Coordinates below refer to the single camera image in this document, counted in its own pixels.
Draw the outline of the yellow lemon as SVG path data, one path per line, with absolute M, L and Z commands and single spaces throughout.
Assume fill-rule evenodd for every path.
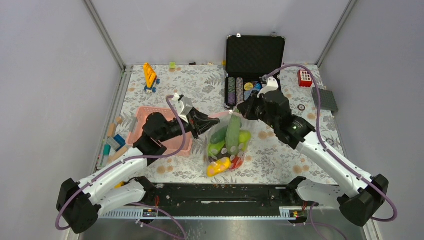
M 217 161 L 211 162 L 206 168 L 206 175 L 208 177 L 214 177 L 227 171 L 231 166 L 230 158 L 224 157 Z

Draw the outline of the red orange mango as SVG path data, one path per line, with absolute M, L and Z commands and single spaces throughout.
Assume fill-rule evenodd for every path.
M 230 170 L 236 170 L 236 169 L 240 168 L 243 165 L 243 163 L 244 163 L 244 157 L 236 156 L 233 159 L 233 161 L 231 162 L 229 169 Z

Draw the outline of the green cucumber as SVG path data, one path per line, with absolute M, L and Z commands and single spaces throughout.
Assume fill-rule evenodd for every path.
M 210 144 L 215 145 L 226 139 L 228 126 L 222 127 L 210 137 Z

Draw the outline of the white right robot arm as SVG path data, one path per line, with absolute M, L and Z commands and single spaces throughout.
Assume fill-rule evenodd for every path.
M 337 183 L 334 186 L 296 177 L 286 193 L 291 205 L 299 206 L 304 201 L 326 205 L 363 227 L 386 202 L 388 179 L 360 169 L 325 143 L 307 120 L 292 113 L 282 92 L 254 93 L 236 108 L 245 119 L 260 120 L 271 127 L 282 143 L 313 160 Z

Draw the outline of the clear zip top bag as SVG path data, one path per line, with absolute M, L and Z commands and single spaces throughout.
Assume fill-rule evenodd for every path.
M 208 165 L 210 164 L 210 163 L 212 163 L 212 162 L 216 162 L 217 160 L 220 160 L 220 159 L 222 159 L 222 158 L 230 158 L 230 161 L 232 162 L 233 161 L 233 159 L 236 157 L 236 156 L 238 156 L 238 157 L 244 157 L 244 160 L 245 160 L 245 156 L 246 156 L 246 153 L 247 153 L 247 151 L 248 151 L 248 147 L 249 147 L 249 144 L 250 144 L 250 142 L 251 142 L 251 139 L 252 139 L 252 133 L 251 133 L 251 139 L 250 139 L 250 141 L 249 142 L 247 142 L 246 144 L 243 144 L 243 143 L 238 143 L 238 154 L 236 154 L 236 155 L 231 155 L 229 152 L 228 152 L 228 149 L 227 149 L 227 147 L 226 147 L 226 139 L 224 140 L 225 141 L 225 146 L 224 146 L 224 148 L 222 149 L 222 151 L 221 151 L 221 153 L 219 153 L 219 154 L 217 154 L 216 156 L 212 156 L 212 157 L 210 157 L 210 156 L 208 156 L 208 144 L 210 143 L 210 139 L 211 139 L 211 136 L 215 133 L 215 132 L 217 132 L 218 130 L 220 130 L 222 127 L 225 127 L 225 126 L 228 126 L 228 124 L 229 124 L 229 121 L 230 121 L 230 118 L 231 118 L 231 116 L 232 115 L 237 115 L 237 116 L 239 116 L 240 117 L 240 119 L 241 119 L 241 128 L 240 128 L 240 130 L 247 130 L 247 131 L 250 131 L 250 133 L 251 133 L 251 127 L 249 126 L 249 124 L 248 124 L 248 120 L 247 119 L 245 119 L 240 113 L 239 113 L 239 111 L 236 109 L 236 110 L 230 110 L 230 111 L 227 111 L 227 112 L 222 112 L 222 113 L 219 113 L 218 115 L 217 115 L 217 118 L 219 118 L 220 119 L 220 123 L 218 124 L 218 125 L 216 125 L 216 126 L 214 126 L 214 127 L 212 127 L 209 131 L 208 131 L 208 134 L 207 134 L 207 136 L 206 136 L 206 151 L 205 151 L 205 155 L 206 155 L 206 157 L 207 157 L 207 160 L 208 160 L 208 164 L 207 164 L 207 167 L 208 167 Z M 229 171 L 235 171 L 235 170 L 237 170 L 237 169 L 234 169 L 234 170 L 230 170 L 230 169 L 228 169 L 227 171 L 225 171 L 225 172 L 229 172 Z

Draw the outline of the green star fruit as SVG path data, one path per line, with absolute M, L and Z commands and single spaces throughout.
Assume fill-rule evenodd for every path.
M 216 156 L 222 152 L 222 149 L 225 146 L 225 141 L 221 141 L 215 144 L 209 143 L 207 146 L 207 155 L 209 157 Z

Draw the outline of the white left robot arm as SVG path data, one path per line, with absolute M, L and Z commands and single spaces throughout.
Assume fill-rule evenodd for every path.
M 141 181 L 131 183 L 123 190 L 115 186 L 156 160 L 179 153 L 187 141 L 187 133 L 198 138 L 218 123 L 218 118 L 208 117 L 196 108 L 185 117 L 177 115 L 170 121 L 159 112 L 151 113 L 142 127 L 141 136 L 121 157 L 79 181 L 69 178 L 62 183 L 56 204 L 55 227 L 60 231 L 72 229 L 80 234 L 104 213 L 137 202 L 144 206 L 152 204 L 155 192 Z

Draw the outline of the green pear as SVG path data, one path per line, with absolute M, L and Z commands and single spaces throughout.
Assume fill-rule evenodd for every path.
M 239 144 L 246 144 L 251 140 L 252 134 L 248 130 L 240 130 L 239 131 L 239 138 L 238 143 Z

